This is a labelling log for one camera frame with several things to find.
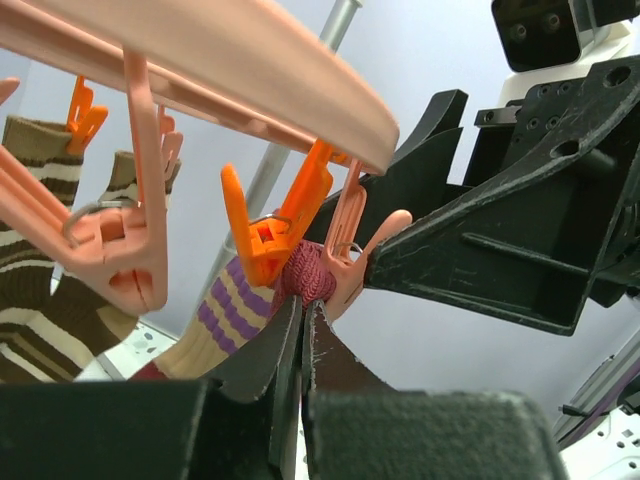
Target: metal ring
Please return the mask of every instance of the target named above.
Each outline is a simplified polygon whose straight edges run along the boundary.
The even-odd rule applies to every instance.
[[[362,255],[364,253],[362,248],[360,248],[360,245],[358,245],[357,243],[355,243],[355,242],[346,242],[346,243],[339,243],[335,247],[333,247],[332,255],[335,255],[336,253],[338,253],[338,250],[343,248],[343,247],[349,247],[350,251],[351,251],[351,249],[354,249],[360,255]]]
[[[249,225],[255,225],[258,222],[261,222],[263,220],[268,220],[269,218],[272,218],[274,220],[278,220],[279,222],[284,222],[287,224],[287,231],[284,233],[289,233],[289,230],[291,230],[291,226],[293,225],[293,222],[291,221],[290,218],[287,217],[281,217],[280,215],[276,215],[275,213],[267,213],[266,215],[263,215],[260,218],[256,218],[255,220],[251,220],[249,222]]]
[[[138,202],[135,200],[101,200],[98,202],[89,203],[85,205],[77,212],[72,213],[66,222],[62,225],[62,236],[71,244],[72,247],[77,247],[80,242],[71,233],[71,229],[75,226],[80,219],[86,215],[97,213],[107,208],[125,208],[125,207],[137,207]]]

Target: sock cuff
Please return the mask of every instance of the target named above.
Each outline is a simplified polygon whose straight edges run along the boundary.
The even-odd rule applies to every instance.
[[[171,195],[171,191],[173,190],[173,182],[178,178],[178,173],[180,173],[180,168],[182,167],[182,161],[180,159],[176,160],[176,164],[173,167],[173,172],[171,172],[171,177],[164,184],[164,193],[167,195]]]
[[[62,165],[82,164],[82,154],[72,155],[67,152],[71,133],[66,128],[63,123],[8,115],[2,143],[27,168],[42,166],[50,159],[55,159],[56,163]]]
[[[133,183],[136,183],[136,161],[133,152],[118,150],[113,158],[113,168],[107,191],[121,190]]]
[[[171,177],[165,182],[165,194],[171,195],[173,183],[178,177],[182,161],[178,159],[171,173]],[[138,179],[136,177],[136,162],[133,152],[118,150],[113,160],[111,177],[105,192],[105,197],[127,197],[133,200],[138,198]]]

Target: black plastic bracket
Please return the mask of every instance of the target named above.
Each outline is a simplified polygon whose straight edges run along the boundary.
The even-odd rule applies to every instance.
[[[551,88],[552,101],[567,99],[554,128],[519,159],[507,155],[495,175],[380,244],[367,287],[570,335],[597,280],[638,282],[640,60],[594,65],[564,96]],[[522,112],[527,108],[525,98]]]

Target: orange plastic clip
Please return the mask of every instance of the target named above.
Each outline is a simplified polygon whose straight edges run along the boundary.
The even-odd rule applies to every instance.
[[[7,101],[20,86],[20,80],[15,77],[0,80],[0,105]]]
[[[67,116],[67,131],[73,134],[67,152],[72,155],[84,152],[109,114],[107,107],[92,106],[92,102],[93,90],[85,86],[84,77],[76,78]]]
[[[407,210],[396,210],[380,225],[364,250],[355,244],[353,240],[367,202],[367,192],[358,183],[361,171],[362,163],[351,162],[322,250],[322,260],[336,279],[336,290],[325,304],[329,322],[340,318],[362,292],[371,251],[413,221]],[[355,261],[350,257],[354,248],[360,254]]]
[[[158,125],[162,144],[162,160],[164,162],[164,179],[169,180],[176,168],[184,135],[176,131],[176,122],[167,115],[164,106],[158,106]]]
[[[98,202],[73,215],[0,146],[0,219],[131,315],[167,300],[164,171],[146,58],[124,51],[138,202]]]
[[[327,164],[334,155],[331,145],[317,140],[277,215],[253,222],[233,166],[228,164],[222,169],[227,216],[249,285],[264,287],[275,282],[331,190],[333,177]]]

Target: white surface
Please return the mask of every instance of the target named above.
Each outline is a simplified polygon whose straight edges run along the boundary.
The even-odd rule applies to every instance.
[[[616,409],[560,454],[571,480],[640,478],[640,416]]]
[[[333,1],[281,3],[318,34]],[[460,88],[470,94],[463,118],[469,128],[456,155],[453,181],[462,178],[471,153],[477,110],[496,105],[509,74],[489,4],[489,0],[369,2],[340,47],[340,56],[396,115],[400,141],[434,93]],[[64,120],[74,78],[35,63],[25,70],[24,59],[3,53],[0,76],[25,76],[27,71],[20,107],[12,111]],[[76,206],[100,195],[114,150],[131,146],[124,95],[102,87],[95,93],[95,101],[107,105],[110,113],[87,150]],[[175,117],[185,144],[169,212],[169,302],[148,320],[178,335],[189,321],[227,231],[220,169],[233,162],[248,186],[266,143],[184,115]],[[292,155],[265,211],[280,205],[300,164],[301,156]],[[346,171],[334,167],[332,172],[338,189]],[[336,331],[365,364],[395,387],[516,390],[540,403],[553,418],[557,406],[568,401],[637,326],[638,315],[626,302],[609,310],[589,303],[575,336],[563,338],[446,305],[365,291],[337,322]]]

